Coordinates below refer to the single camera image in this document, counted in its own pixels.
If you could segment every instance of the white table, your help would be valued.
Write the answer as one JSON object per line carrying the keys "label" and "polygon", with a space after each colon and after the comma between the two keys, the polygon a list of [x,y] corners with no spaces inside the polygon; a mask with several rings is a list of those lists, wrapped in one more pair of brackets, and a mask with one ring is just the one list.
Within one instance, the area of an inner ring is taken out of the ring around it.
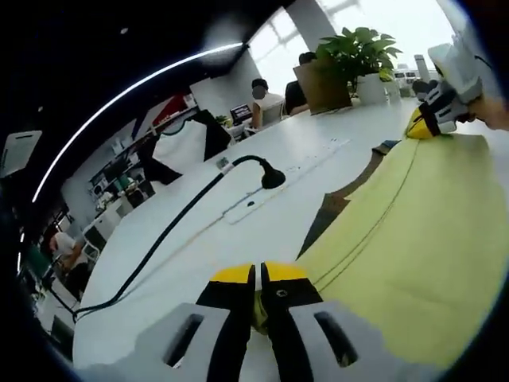
{"label": "white table", "polygon": [[[236,224],[219,219],[221,212],[259,187],[262,170],[252,162],[233,169],[164,240],[120,303],[78,321],[75,366],[110,364],[127,356],[144,329],[180,302],[195,302],[221,268],[267,259],[295,260],[324,194],[356,178],[368,164],[372,147],[385,139],[400,138],[416,105],[415,99],[404,99],[395,106],[356,107],[317,116],[302,113],[230,147],[135,209],[107,242],[82,306],[104,302],[115,294],[165,226],[218,174],[215,163],[219,157],[231,161],[257,154],[295,174],[300,163],[320,155],[333,139],[347,142],[329,160]],[[509,198],[509,134],[489,131],[481,123],[463,126],[460,131],[486,135]],[[266,195],[277,192],[262,191]],[[260,376],[262,370],[266,376]],[[278,380],[270,343],[257,333],[248,345],[240,380]]]}

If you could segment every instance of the white flower pot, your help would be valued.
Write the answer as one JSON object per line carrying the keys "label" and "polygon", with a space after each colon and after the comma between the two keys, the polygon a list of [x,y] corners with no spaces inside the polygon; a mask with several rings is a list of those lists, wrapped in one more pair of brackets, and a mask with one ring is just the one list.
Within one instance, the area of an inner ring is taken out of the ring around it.
{"label": "white flower pot", "polygon": [[395,81],[384,82],[385,90],[387,90],[387,95],[389,96],[390,103],[395,103],[401,101],[401,96],[399,95],[399,85]]}
{"label": "white flower pot", "polygon": [[364,105],[385,103],[385,88],[378,73],[357,77],[357,95]]}

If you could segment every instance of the ceiling light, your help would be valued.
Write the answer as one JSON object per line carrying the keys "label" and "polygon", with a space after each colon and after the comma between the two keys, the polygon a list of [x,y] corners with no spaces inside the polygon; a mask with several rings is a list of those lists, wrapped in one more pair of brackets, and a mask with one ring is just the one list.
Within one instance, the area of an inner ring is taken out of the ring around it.
{"label": "ceiling light", "polygon": [[51,163],[51,165],[49,165],[49,168],[46,170],[46,173],[45,173],[44,177],[42,177],[41,183],[39,184],[39,186],[37,187],[37,190],[35,191],[35,194],[33,195],[32,203],[35,203],[35,201],[37,200],[37,197],[39,197],[39,193],[41,192],[42,187],[45,184],[46,180],[48,180],[48,176],[52,172],[52,170],[55,167],[56,163],[60,160],[60,158],[62,158],[62,155],[64,155],[65,151],[67,151],[67,149],[70,147],[70,145],[72,145],[72,143],[88,127],[88,125],[90,125],[92,122],[94,122],[94,120],[97,117],[99,117],[102,113],[104,113],[104,111],[106,109],[108,109],[113,103],[117,102],[119,99],[121,99],[124,95],[126,95],[131,90],[134,90],[135,88],[137,88],[138,86],[144,84],[145,82],[147,82],[149,80],[152,80],[155,76],[159,76],[160,74],[162,74],[164,72],[167,72],[170,69],[173,69],[173,68],[175,68],[177,66],[185,64],[185,63],[187,63],[189,61],[193,61],[193,60],[196,60],[198,58],[208,56],[209,54],[219,53],[219,52],[223,52],[225,50],[229,50],[229,49],[233,49],[233,48],[238,48],[239,46],[242,46],[242,44],[243,44],[242,42],[237,42],[235,44],[223,45],[223,46],[220,46],[219,48],[206,50],[204,52],[197,53],[197,54],[195,54],[193,56],[189,56],[189,57],[187,57],[187,58],[185,58],[183,60],[177,61],[177,62],[175,62],[175,63],[173,63],[171,65],[168,65],[168,66],[166,66],[166,67],[164,67],[162,69],[157,70],[156,72],[150,74],[149,76],[145,77],[144,79],[139,80],[136,84],[130,85],[126,90],[124,90],[123,92],[117,94],[114,98],[110,99],[110,101],[107,102],[104,106],[102,106],[98,111],[96,111],[95,114],[92,117],[90,117],[87,120],[87,122],[85,122],[78,129],[78,131],[76,133],[74,133],[74,135],[71,137],[71,139],[68,140],[68,142],[64,145],[64,147],[62,147],[62,150],[60,150],[60,152],[56,155],[55,159],[53,159],[53,162]]}

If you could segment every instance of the black shirt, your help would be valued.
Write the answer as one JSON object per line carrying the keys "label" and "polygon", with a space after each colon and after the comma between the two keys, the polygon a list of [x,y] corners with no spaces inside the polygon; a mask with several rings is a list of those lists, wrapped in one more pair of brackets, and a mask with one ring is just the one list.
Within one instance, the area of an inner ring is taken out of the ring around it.
{"label": "black shirt", "polygon": [[299,85],[299,81],[290,82],[286,85],[285,103],[288,115],[295,107],[308,103],[302,92],[301,85]]}

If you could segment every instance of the brown cardboard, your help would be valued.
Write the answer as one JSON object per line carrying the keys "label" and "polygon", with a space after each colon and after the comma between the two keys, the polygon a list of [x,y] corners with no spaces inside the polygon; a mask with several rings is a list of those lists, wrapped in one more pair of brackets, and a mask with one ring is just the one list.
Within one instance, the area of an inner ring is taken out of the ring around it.
{"label": "brown cardboard", "polygon": [[311,115],[352,105],[346,81],[334,61],[315,60],[293,68]]}

